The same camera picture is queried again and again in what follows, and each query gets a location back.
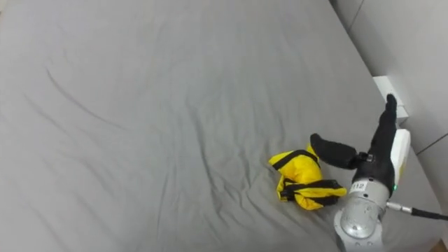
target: gray fabric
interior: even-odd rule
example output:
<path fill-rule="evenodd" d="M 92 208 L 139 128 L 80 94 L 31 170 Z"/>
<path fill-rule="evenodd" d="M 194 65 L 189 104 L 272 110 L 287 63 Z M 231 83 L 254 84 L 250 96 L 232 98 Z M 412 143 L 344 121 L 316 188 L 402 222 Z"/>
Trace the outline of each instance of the gray fabric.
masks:
<path fill-rule="evenodd" d="M 0 248 L 336 251 L 338 206 L 279 202 L 267 160 L 313 132 L 365 150 L 383 106 L 326 0 L 10 0 Z M 394 198 L 439 210 L 414 155 Z M 441 231 L 384 229 L 390 251 Z"/>

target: white wall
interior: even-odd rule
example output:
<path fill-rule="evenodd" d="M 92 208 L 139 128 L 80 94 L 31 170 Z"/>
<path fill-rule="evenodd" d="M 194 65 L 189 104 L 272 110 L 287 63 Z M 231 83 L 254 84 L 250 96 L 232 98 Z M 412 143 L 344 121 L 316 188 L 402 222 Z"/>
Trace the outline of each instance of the white wall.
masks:
<path fill-rule="evenodd" d="M 448 214 L 448 0 L 333 5 L 372 75 L 389 76 L 406 104 L 402 127 Z"/>

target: black cable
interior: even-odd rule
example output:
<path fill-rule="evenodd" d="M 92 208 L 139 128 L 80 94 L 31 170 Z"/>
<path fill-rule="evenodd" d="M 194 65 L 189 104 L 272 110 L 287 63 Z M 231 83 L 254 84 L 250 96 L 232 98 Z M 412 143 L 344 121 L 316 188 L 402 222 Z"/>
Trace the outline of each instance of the black cable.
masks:
<path fill-rule="evenodd" d="M 448 221 L 448 216 L 445 216 L 445 215 L 442 215 L 442 214 L 439 214 L 439 213 L 433 213 L 433 212 L 428 212 L 428 211 L 416 209 L 414 207 L 412 208 L 411 215 L 418 216 L 418 217 L 423 217 L 423 218 L 432 218 L 432 219 L 435 219 L 435 220 Z"/>

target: yellow pouch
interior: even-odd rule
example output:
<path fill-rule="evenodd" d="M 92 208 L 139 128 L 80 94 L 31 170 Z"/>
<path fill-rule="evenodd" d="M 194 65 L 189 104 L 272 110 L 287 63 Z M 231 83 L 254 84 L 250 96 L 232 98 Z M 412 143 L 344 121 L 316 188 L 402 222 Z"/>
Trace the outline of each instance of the yellow pouch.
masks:
<path fill-rule="evenodd" d="M 307 150 L 295 150 L 275 155 L 269 163 L 281 173 L 277 195 L 283 202 L 296 201 L 306 210 L 336 204 L 347 190 L 335 180 L 322 180 L 319 158 L 308 145 Z"/>

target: cable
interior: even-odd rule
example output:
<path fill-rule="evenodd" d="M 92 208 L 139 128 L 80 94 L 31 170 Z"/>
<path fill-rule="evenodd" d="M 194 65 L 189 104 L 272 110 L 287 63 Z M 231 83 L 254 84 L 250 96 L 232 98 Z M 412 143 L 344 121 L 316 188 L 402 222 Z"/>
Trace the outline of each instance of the cable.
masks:
<path fill-rule="evenodd" d="M 416 209 L 414 207 L 403 206 L 403 205 L 401 205 L 399 203 L 395 203 L 395 202 L 387 202 L 386 206 L 392 210 L 400 211 L 400 212 L 403 212 L 406 214 L 410 214 L 412 216 L 418 216 L 418 217 L 422 217 L 422 218 L 431 218 L 434 220 L 448 221 L 448 216 L 445 216 L 445 215 L 442 215 L 439 213 L 433 213 L 433 212 L 429 212 L 429 211 Z"/>
<path fill-rule="evenodd" d="M 432 213 L 432 212 L 416 209 L 414 207 L 412 207 L 411 215 L 412 216 L 423 217 L 423 218 L 432 218 L 432 219 L 435 219 L 435 220 L 448 221 L 448 216 L 444 216 L 442 214 Z"/>

